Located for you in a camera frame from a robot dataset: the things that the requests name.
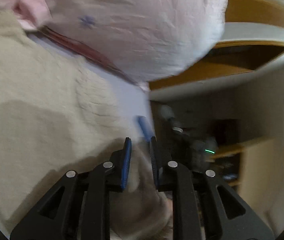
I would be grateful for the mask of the beige knitted sweater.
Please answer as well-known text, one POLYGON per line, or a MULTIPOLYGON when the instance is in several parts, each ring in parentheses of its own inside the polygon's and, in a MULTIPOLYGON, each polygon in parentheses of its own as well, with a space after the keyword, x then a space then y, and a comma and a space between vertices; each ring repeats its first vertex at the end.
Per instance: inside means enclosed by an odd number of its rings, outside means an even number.
POLYGON ((132 140, 128 185, 111 194, 112 239, 163 239, 172 209, 153 184, 146 144, 112 86, 82 57, 32 41, 0 10, 0 230, 10 235, 69 170, 86 172, 132 140))

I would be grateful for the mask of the lavender bed sheet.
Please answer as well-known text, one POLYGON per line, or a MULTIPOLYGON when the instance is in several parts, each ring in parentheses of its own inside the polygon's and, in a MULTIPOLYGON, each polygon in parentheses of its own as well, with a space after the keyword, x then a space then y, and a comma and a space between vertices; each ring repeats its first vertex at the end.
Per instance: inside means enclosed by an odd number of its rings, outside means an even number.
MULTIPOLYGON (((121 116, 120 125, 124 133, 120 137, 122 139, 130 137, 133 140, 142 138, 143 134, 138 126, 136 117, 139 115, 145 116, 149 124, 152 123, 148 96, 138 87, 130 85, 112 74, 108 74, 95 64, 85 60, 82 65, 107 81, 112 95, 115 96, 118 103, 118 114, 121 116)), ((22 103, 21 106, 25 110, 29 110, 29 116, 32 119, 38 119, 38 124, 43 126, 42 131, 46 135, 50 135, 54 139, 71 138, 70 135, 67 135, 67 132, 71 131, 71 120, 62 113, 27 106, 25 103, 22 103)))

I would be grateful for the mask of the wooden cabinet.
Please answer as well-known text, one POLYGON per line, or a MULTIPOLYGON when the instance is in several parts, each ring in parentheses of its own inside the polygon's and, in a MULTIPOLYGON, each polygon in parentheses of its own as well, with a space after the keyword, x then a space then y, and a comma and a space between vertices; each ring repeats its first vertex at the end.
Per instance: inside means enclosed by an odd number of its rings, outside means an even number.
POLYGON ((269 184, 275 139, 260 137, 220 147, 209 164, 231 187, 262 188, 269 184))

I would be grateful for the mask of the pink floral pillow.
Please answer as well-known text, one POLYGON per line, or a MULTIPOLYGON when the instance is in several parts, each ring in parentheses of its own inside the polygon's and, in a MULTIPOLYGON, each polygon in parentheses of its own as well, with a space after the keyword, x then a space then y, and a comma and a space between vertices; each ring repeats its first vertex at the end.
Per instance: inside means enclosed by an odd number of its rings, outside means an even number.
POLYGON ((131 83, 178 75, 224 32, 228 0, 0 0, 39 30, 131 83))

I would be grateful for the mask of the wooden headboard shelf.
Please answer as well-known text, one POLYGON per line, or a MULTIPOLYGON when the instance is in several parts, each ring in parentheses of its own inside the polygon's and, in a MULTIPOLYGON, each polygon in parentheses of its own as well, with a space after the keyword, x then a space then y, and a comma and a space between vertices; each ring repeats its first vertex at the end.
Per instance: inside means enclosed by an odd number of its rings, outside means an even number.
POLYGON ((284 4, 229 0, 225 31, 210 53, 181 74, 151 82, 150 99, 180 99, 239 85, 284 64, 284 4))

